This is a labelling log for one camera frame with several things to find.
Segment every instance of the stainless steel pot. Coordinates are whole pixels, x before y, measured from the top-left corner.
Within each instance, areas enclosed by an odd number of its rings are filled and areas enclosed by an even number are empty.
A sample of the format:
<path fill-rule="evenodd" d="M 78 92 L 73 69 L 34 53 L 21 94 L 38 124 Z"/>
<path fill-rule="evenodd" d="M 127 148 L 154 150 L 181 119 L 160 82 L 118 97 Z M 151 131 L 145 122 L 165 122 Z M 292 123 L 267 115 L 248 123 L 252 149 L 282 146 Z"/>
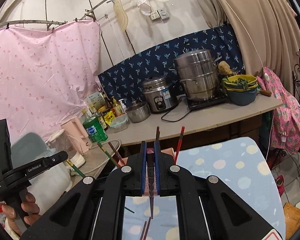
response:
<path fill-rule="evenodd" d="M 219 79 L 216 61 L 210 50 L 187 52 L 173 60 L 180 82 L 192 101 L 206 101 L 218 94 Z"/>
<path fill-rule="evenodd" d="M 147 102 L 137 103 L 136 101 L 133 101 L 132 103 L 133 105 L 126 110 L 131 122 L 142 122 L 149 117 L 150 110 Z"/>
<path fill-rule="evenodd" d="M 143 94 L 152 113 L 164 112 L 178 105 L 178 99 L 169 77 L 162 76 L 145 80 L 142 86 Z"/>
<path fill-rule="evenodd" d="M 181 79 L 184 91 L 191 101 L 206 101 L 218 94 L 218 70 L 199 75 L 193 78 Z"/>

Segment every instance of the light blue tablecloth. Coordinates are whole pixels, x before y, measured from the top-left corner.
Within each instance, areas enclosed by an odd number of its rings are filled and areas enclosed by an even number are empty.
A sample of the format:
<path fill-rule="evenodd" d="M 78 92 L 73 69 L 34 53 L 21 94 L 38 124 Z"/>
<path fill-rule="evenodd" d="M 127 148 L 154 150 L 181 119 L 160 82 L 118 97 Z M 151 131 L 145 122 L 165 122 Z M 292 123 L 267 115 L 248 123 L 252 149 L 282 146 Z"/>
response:
<path fill-rule="evenodd" d="M 179 153 L 178 162 L 195 176 L 218 176 L 248 205 L 258 212 L 285 239 L 285 219 L 281 199 L 258 146 L 242 137 Z M 149 197 L 127 197 L 123 220 L 123 240 L 140 240 L 143 224 L 150 216 Z M 175 197 L 154 198 L 154 219 L 146 240 L 178 240 Z"/>

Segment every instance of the human hand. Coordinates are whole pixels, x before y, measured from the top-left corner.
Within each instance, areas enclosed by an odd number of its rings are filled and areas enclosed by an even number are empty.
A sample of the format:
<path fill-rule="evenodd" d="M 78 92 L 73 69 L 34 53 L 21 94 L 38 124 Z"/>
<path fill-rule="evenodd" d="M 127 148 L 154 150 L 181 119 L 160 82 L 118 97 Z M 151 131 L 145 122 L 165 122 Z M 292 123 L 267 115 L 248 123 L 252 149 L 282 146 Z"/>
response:
<path fill-rule="evenodd" d="M 26 216 L 24 218 L 25 222 L 32 226 L 34 222 L 36 222 L 41 216 L 39 215 L 40 208 L 38 205 L 35 203 L 35 197 L 31 193 L 26 194 L 26 200 L 27 202 L 24 202 L 21 204 L 21 208 L 23 209 L 24 212 L 29 212 L 32 213 L 31 216 Z M 14 219 L 16 218 L 17 214 L 14 208 L 3 204 L 2 205 L 2 212 L 7 216 L 8 224 L 10 228 L 18 235 L 21 236 L 22 232 L 16 225 Z"/>

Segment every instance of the red and white sticker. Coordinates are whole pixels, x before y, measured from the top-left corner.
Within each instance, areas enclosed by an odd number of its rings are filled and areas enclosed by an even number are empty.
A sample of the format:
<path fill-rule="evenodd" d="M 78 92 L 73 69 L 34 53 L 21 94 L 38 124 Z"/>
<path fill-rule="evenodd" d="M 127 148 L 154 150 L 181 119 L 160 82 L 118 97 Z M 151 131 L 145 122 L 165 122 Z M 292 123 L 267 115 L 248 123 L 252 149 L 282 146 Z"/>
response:
<path fill-rule="evenodd" d="M 275 229 L 272 229 L 262 240 L 282 240 Z"/>

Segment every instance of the black handle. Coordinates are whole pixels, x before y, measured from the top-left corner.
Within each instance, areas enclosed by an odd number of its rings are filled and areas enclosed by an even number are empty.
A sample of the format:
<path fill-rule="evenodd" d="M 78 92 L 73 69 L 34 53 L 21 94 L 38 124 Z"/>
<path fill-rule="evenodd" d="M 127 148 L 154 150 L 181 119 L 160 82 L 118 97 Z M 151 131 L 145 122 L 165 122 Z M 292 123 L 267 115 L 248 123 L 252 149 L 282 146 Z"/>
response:
<path fill-rule="evenodd" d="M 27 228 L 30 227 L 28 224 L 25 223 L 25 220 L 24 220 L 24 218 L 26 216 L 29 216 L 30 214 L 28 214 L 27 212 L 24 212 L 23 209 L 21 208 L 21 203 L 26 202 L 26 194 L 27 193 L 28 193 L 28 190 L 24 189 L 19 194 L 9 197 L 6 200 L 6 204 L 8 206 L 13 207 L 14 210 L 16 211 L 17 217 L 14 219 L 14 221 L 22 233 L 24 231 L 26 231 Z"/>

